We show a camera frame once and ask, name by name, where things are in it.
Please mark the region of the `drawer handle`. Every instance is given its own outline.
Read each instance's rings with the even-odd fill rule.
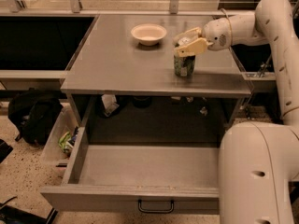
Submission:
[[[142,201],[138,200],[138,209],[141,213],[148,213],[148,214],[167,214],[167,213],[172,213],[175,209],[175,202],[172,200],[170,202],[170,208],[167,210],[149,210],[149,209],[144,209],[142,207]]]

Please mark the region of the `drawer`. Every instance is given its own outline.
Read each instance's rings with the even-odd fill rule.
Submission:
[[[42,195],[58,211],[217,214],[221,102],[173,105],[154,97],[111,118],[92,96],[59,187]]]

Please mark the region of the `white bowl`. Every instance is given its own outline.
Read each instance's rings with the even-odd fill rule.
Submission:
[[[134,38],[139,40],[142,45],[153,46],[166,36],[167,31],[163,26],[147,23],[137,25],[132,29],[131,34]]]

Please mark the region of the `can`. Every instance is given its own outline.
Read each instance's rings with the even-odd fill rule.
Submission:
[[[176,44],[176,47],[188,44],[190,39],[182,37]],[[179,77],[190,76],[194,71],[195,56],[178,57],[174,56],[175,74]]]

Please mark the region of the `black backpack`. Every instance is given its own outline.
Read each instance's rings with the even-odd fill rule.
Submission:
[[[53,92],[29,90],[8,105],[8,118],[19,130],[16,141],[45,145],[63,106]]]

